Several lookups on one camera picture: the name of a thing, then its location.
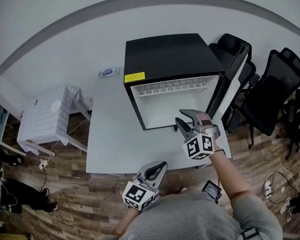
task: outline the chair armrest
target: chair armrest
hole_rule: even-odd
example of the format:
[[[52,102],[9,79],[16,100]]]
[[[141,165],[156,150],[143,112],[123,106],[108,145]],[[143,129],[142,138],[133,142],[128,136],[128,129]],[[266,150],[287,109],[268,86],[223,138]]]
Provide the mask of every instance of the chair armrest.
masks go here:
[[[247,94],[249,93],[249,90],[253,87],[255,88],[258,81],[260,79],[260,76],[258,74],[254,74],[251,79],[249,80],[249,86],[248,88],[246,89],[245,93],[244,93],[244,97],[247,97]]]
[[[289,107],[288,120],[290,123],[294,121],[294,108],[292,106]]]
[[[256,87],[256,85],[257,85],[259,79],[260,79],[260,76],[259,76],[258,74],[255,73],[255,74],[251,77],[251,79],[250,79],[250,81],[249,81],[249,87],[250,87],[250,86],[253,87],[253,88]]]
[[[229,133],[234,133],[236,131],[236,129],[239,127],[240,119],[241,119],[241,113],[237,109],[233,110],[233,114],[230,119],[230,122],[226,127]]]

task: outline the person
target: person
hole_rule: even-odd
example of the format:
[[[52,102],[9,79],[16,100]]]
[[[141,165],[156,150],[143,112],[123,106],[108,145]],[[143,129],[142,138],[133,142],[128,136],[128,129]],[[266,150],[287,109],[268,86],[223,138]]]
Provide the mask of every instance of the person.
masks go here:
[[[200,120],[209,118],[200,115]],[[214,150],[220,150],[213,137]],[[247,181],[222,150],[210,157],[220,183],[230,199],[233,216],[206,192],[184,191],[152,202],[142,212],[129,207],[125,216],[103,239],[120,240],[281,240],[277,218],[254,195]]]
[[[285,211],[288,210],[288,215],[286,218],[287,222],[290,222],[292,216],[296,214],[300,214],[300,192],[298,193],[298,196],[295,198],[288,197],[282,206],[280,213],[283,214]]]
[[[2,148],[0,148],[0,161],[8,163],[10,166],[17,166],[18,164],[23,163],[23,158],[6,154]]]
[[[0,205],[13,206],[16,213],[22,212],[21,205],[29,205],[34,210],[47,213],[58,209],[58,203],[49,203],[49,190],[44,188],[38,192],[33,187],[12,178],[0,179]]]

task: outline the black office chair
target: black office chair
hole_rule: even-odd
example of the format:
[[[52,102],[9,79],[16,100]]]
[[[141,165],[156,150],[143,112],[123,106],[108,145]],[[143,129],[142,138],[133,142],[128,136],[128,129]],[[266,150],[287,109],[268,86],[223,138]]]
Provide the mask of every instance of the black office chair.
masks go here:
[[[266,69],[255,87],[249,86],[239,111],[250,126],[251,144],[254,145],[254,127],[270,136],[278,121],[279,109],[300,86],[300,59],[291,50],[272,50]]]
[[[289,48],[285,47],[280,52],[286,59],[293,64],[297,69],[300,70],[300,59],[299,57]]]
[[[295,99],[290,100],[283,108],[283,116],[280,121],[286,126],[286,136],[277,135],[276,138],[289,138],[289,153],[285,156],[288,159],[291,155],[293,144],[296,145],[296,152],[300,148],[300,89],[295,92]]]
[[[248,57],[247,60],[243,66],[243,69],[241,71],[241,74],[238,78],[238,81],[240,82],[240,87],[237,90],[236,94],[234,95],[229,107],[227,108],[226,112],[224,113],[222,117],[222,123],[225,127],[226,130],[229,132],[234,132],[234,130],[238,127],[239,125],[239,119],[234,116],[231,118],[230,123],[227,125],[227,122],[229,120],[229,117],[232,113],[232,111],[235,109],[235,101],[239,95],[239,93],[242,91],[242,89],[246,86],[246,84],[254,78],[254,81],[257,82],[259,80],[259,76],[255,76],[256,74],[256,66],[251,62],[252,58],[252,47],[251,45],[234,36],[231,34],[224,34],[217,43],[211,43],[209,45],[209,48],[212,50],[214,55],[217,57],[217,59],[220,61],[222,66],[227,69],[230,67],[232,64],[233,60],[239,53],[239,51],[242,49],[243,44],[247,44],[250,46],[250,50],[248,52]]]

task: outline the fridge top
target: fridge top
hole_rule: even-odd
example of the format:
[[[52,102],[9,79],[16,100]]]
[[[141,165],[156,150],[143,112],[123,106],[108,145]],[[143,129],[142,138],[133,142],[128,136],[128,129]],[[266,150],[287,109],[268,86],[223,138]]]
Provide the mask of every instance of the fridge top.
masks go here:
[[[223,66],[197,33],[161,35],[126,42],[124,75],[141,74],[133,81],[160,81],[160,78],[224,72]]]

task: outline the wooden floor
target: wooden floor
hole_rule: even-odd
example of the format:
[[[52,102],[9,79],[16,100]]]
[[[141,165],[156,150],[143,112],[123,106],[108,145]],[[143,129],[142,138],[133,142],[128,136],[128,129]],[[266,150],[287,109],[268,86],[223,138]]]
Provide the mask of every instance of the wooden floor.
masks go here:
[[[69,119],[68,129],[74,129],[84,120],[83,116],[73,116]],[[16,136],[18,126],[9,129]],[[288,140],[276,139],[276,134],[284,132],[284,127],[278,124],[272,136],[255,131],[255,146],[248,149],[248,126],[241,126],[237,133],[228,134],[228,142],[233,156],[233,164],[239,169],[252,187],[253,192],[262,199],[262,185],[268,174],[284,166],[291,172],[300,188],[300,153],[293,152],[291,158],[285,161]],[[87,144],[89,122],[84,122],[71,135]],[[16,140],[5,132],[4,142],[15,147]],[[53,143],[44,145],[51,149]],[[0,210],[0,217],[6,222],[6,228],[11,233],[31,233],[36,240],[92,240],[107,234],[119,222],[126,211],[121,194],[132,175],[115,177],[104,174],[86,173],[87,154],[71,145],[57,144],[54,148],[56,157],[51,157],[46,168],[47,183],[51,200],[59,204],[58,211],[53,216],[44,211],[34,211],[24,206],[22,214],[11,214]],[[40,190],[45,181],[44,173],[39,170],[39,160],[47,159],[45,155],[27,155],[24,164],[18,167],[5,166],[8,176]],[[164,194],[177,191],[181,187],[200,191],[207,180],[217,183],[218,178],[213,166],[195,169],[168,171],[164,176],[160,190]],[[284,178],[277,175],[274,179],[275,203],[284,201],[294,192]],[[275,205],[264,199],[267,207],[276,215],[284,232],[300,232],[300,214],[286,223],[286,214],[280,215],[282,204]],[[232,209],[225,193],[220,201],[230,214]]]

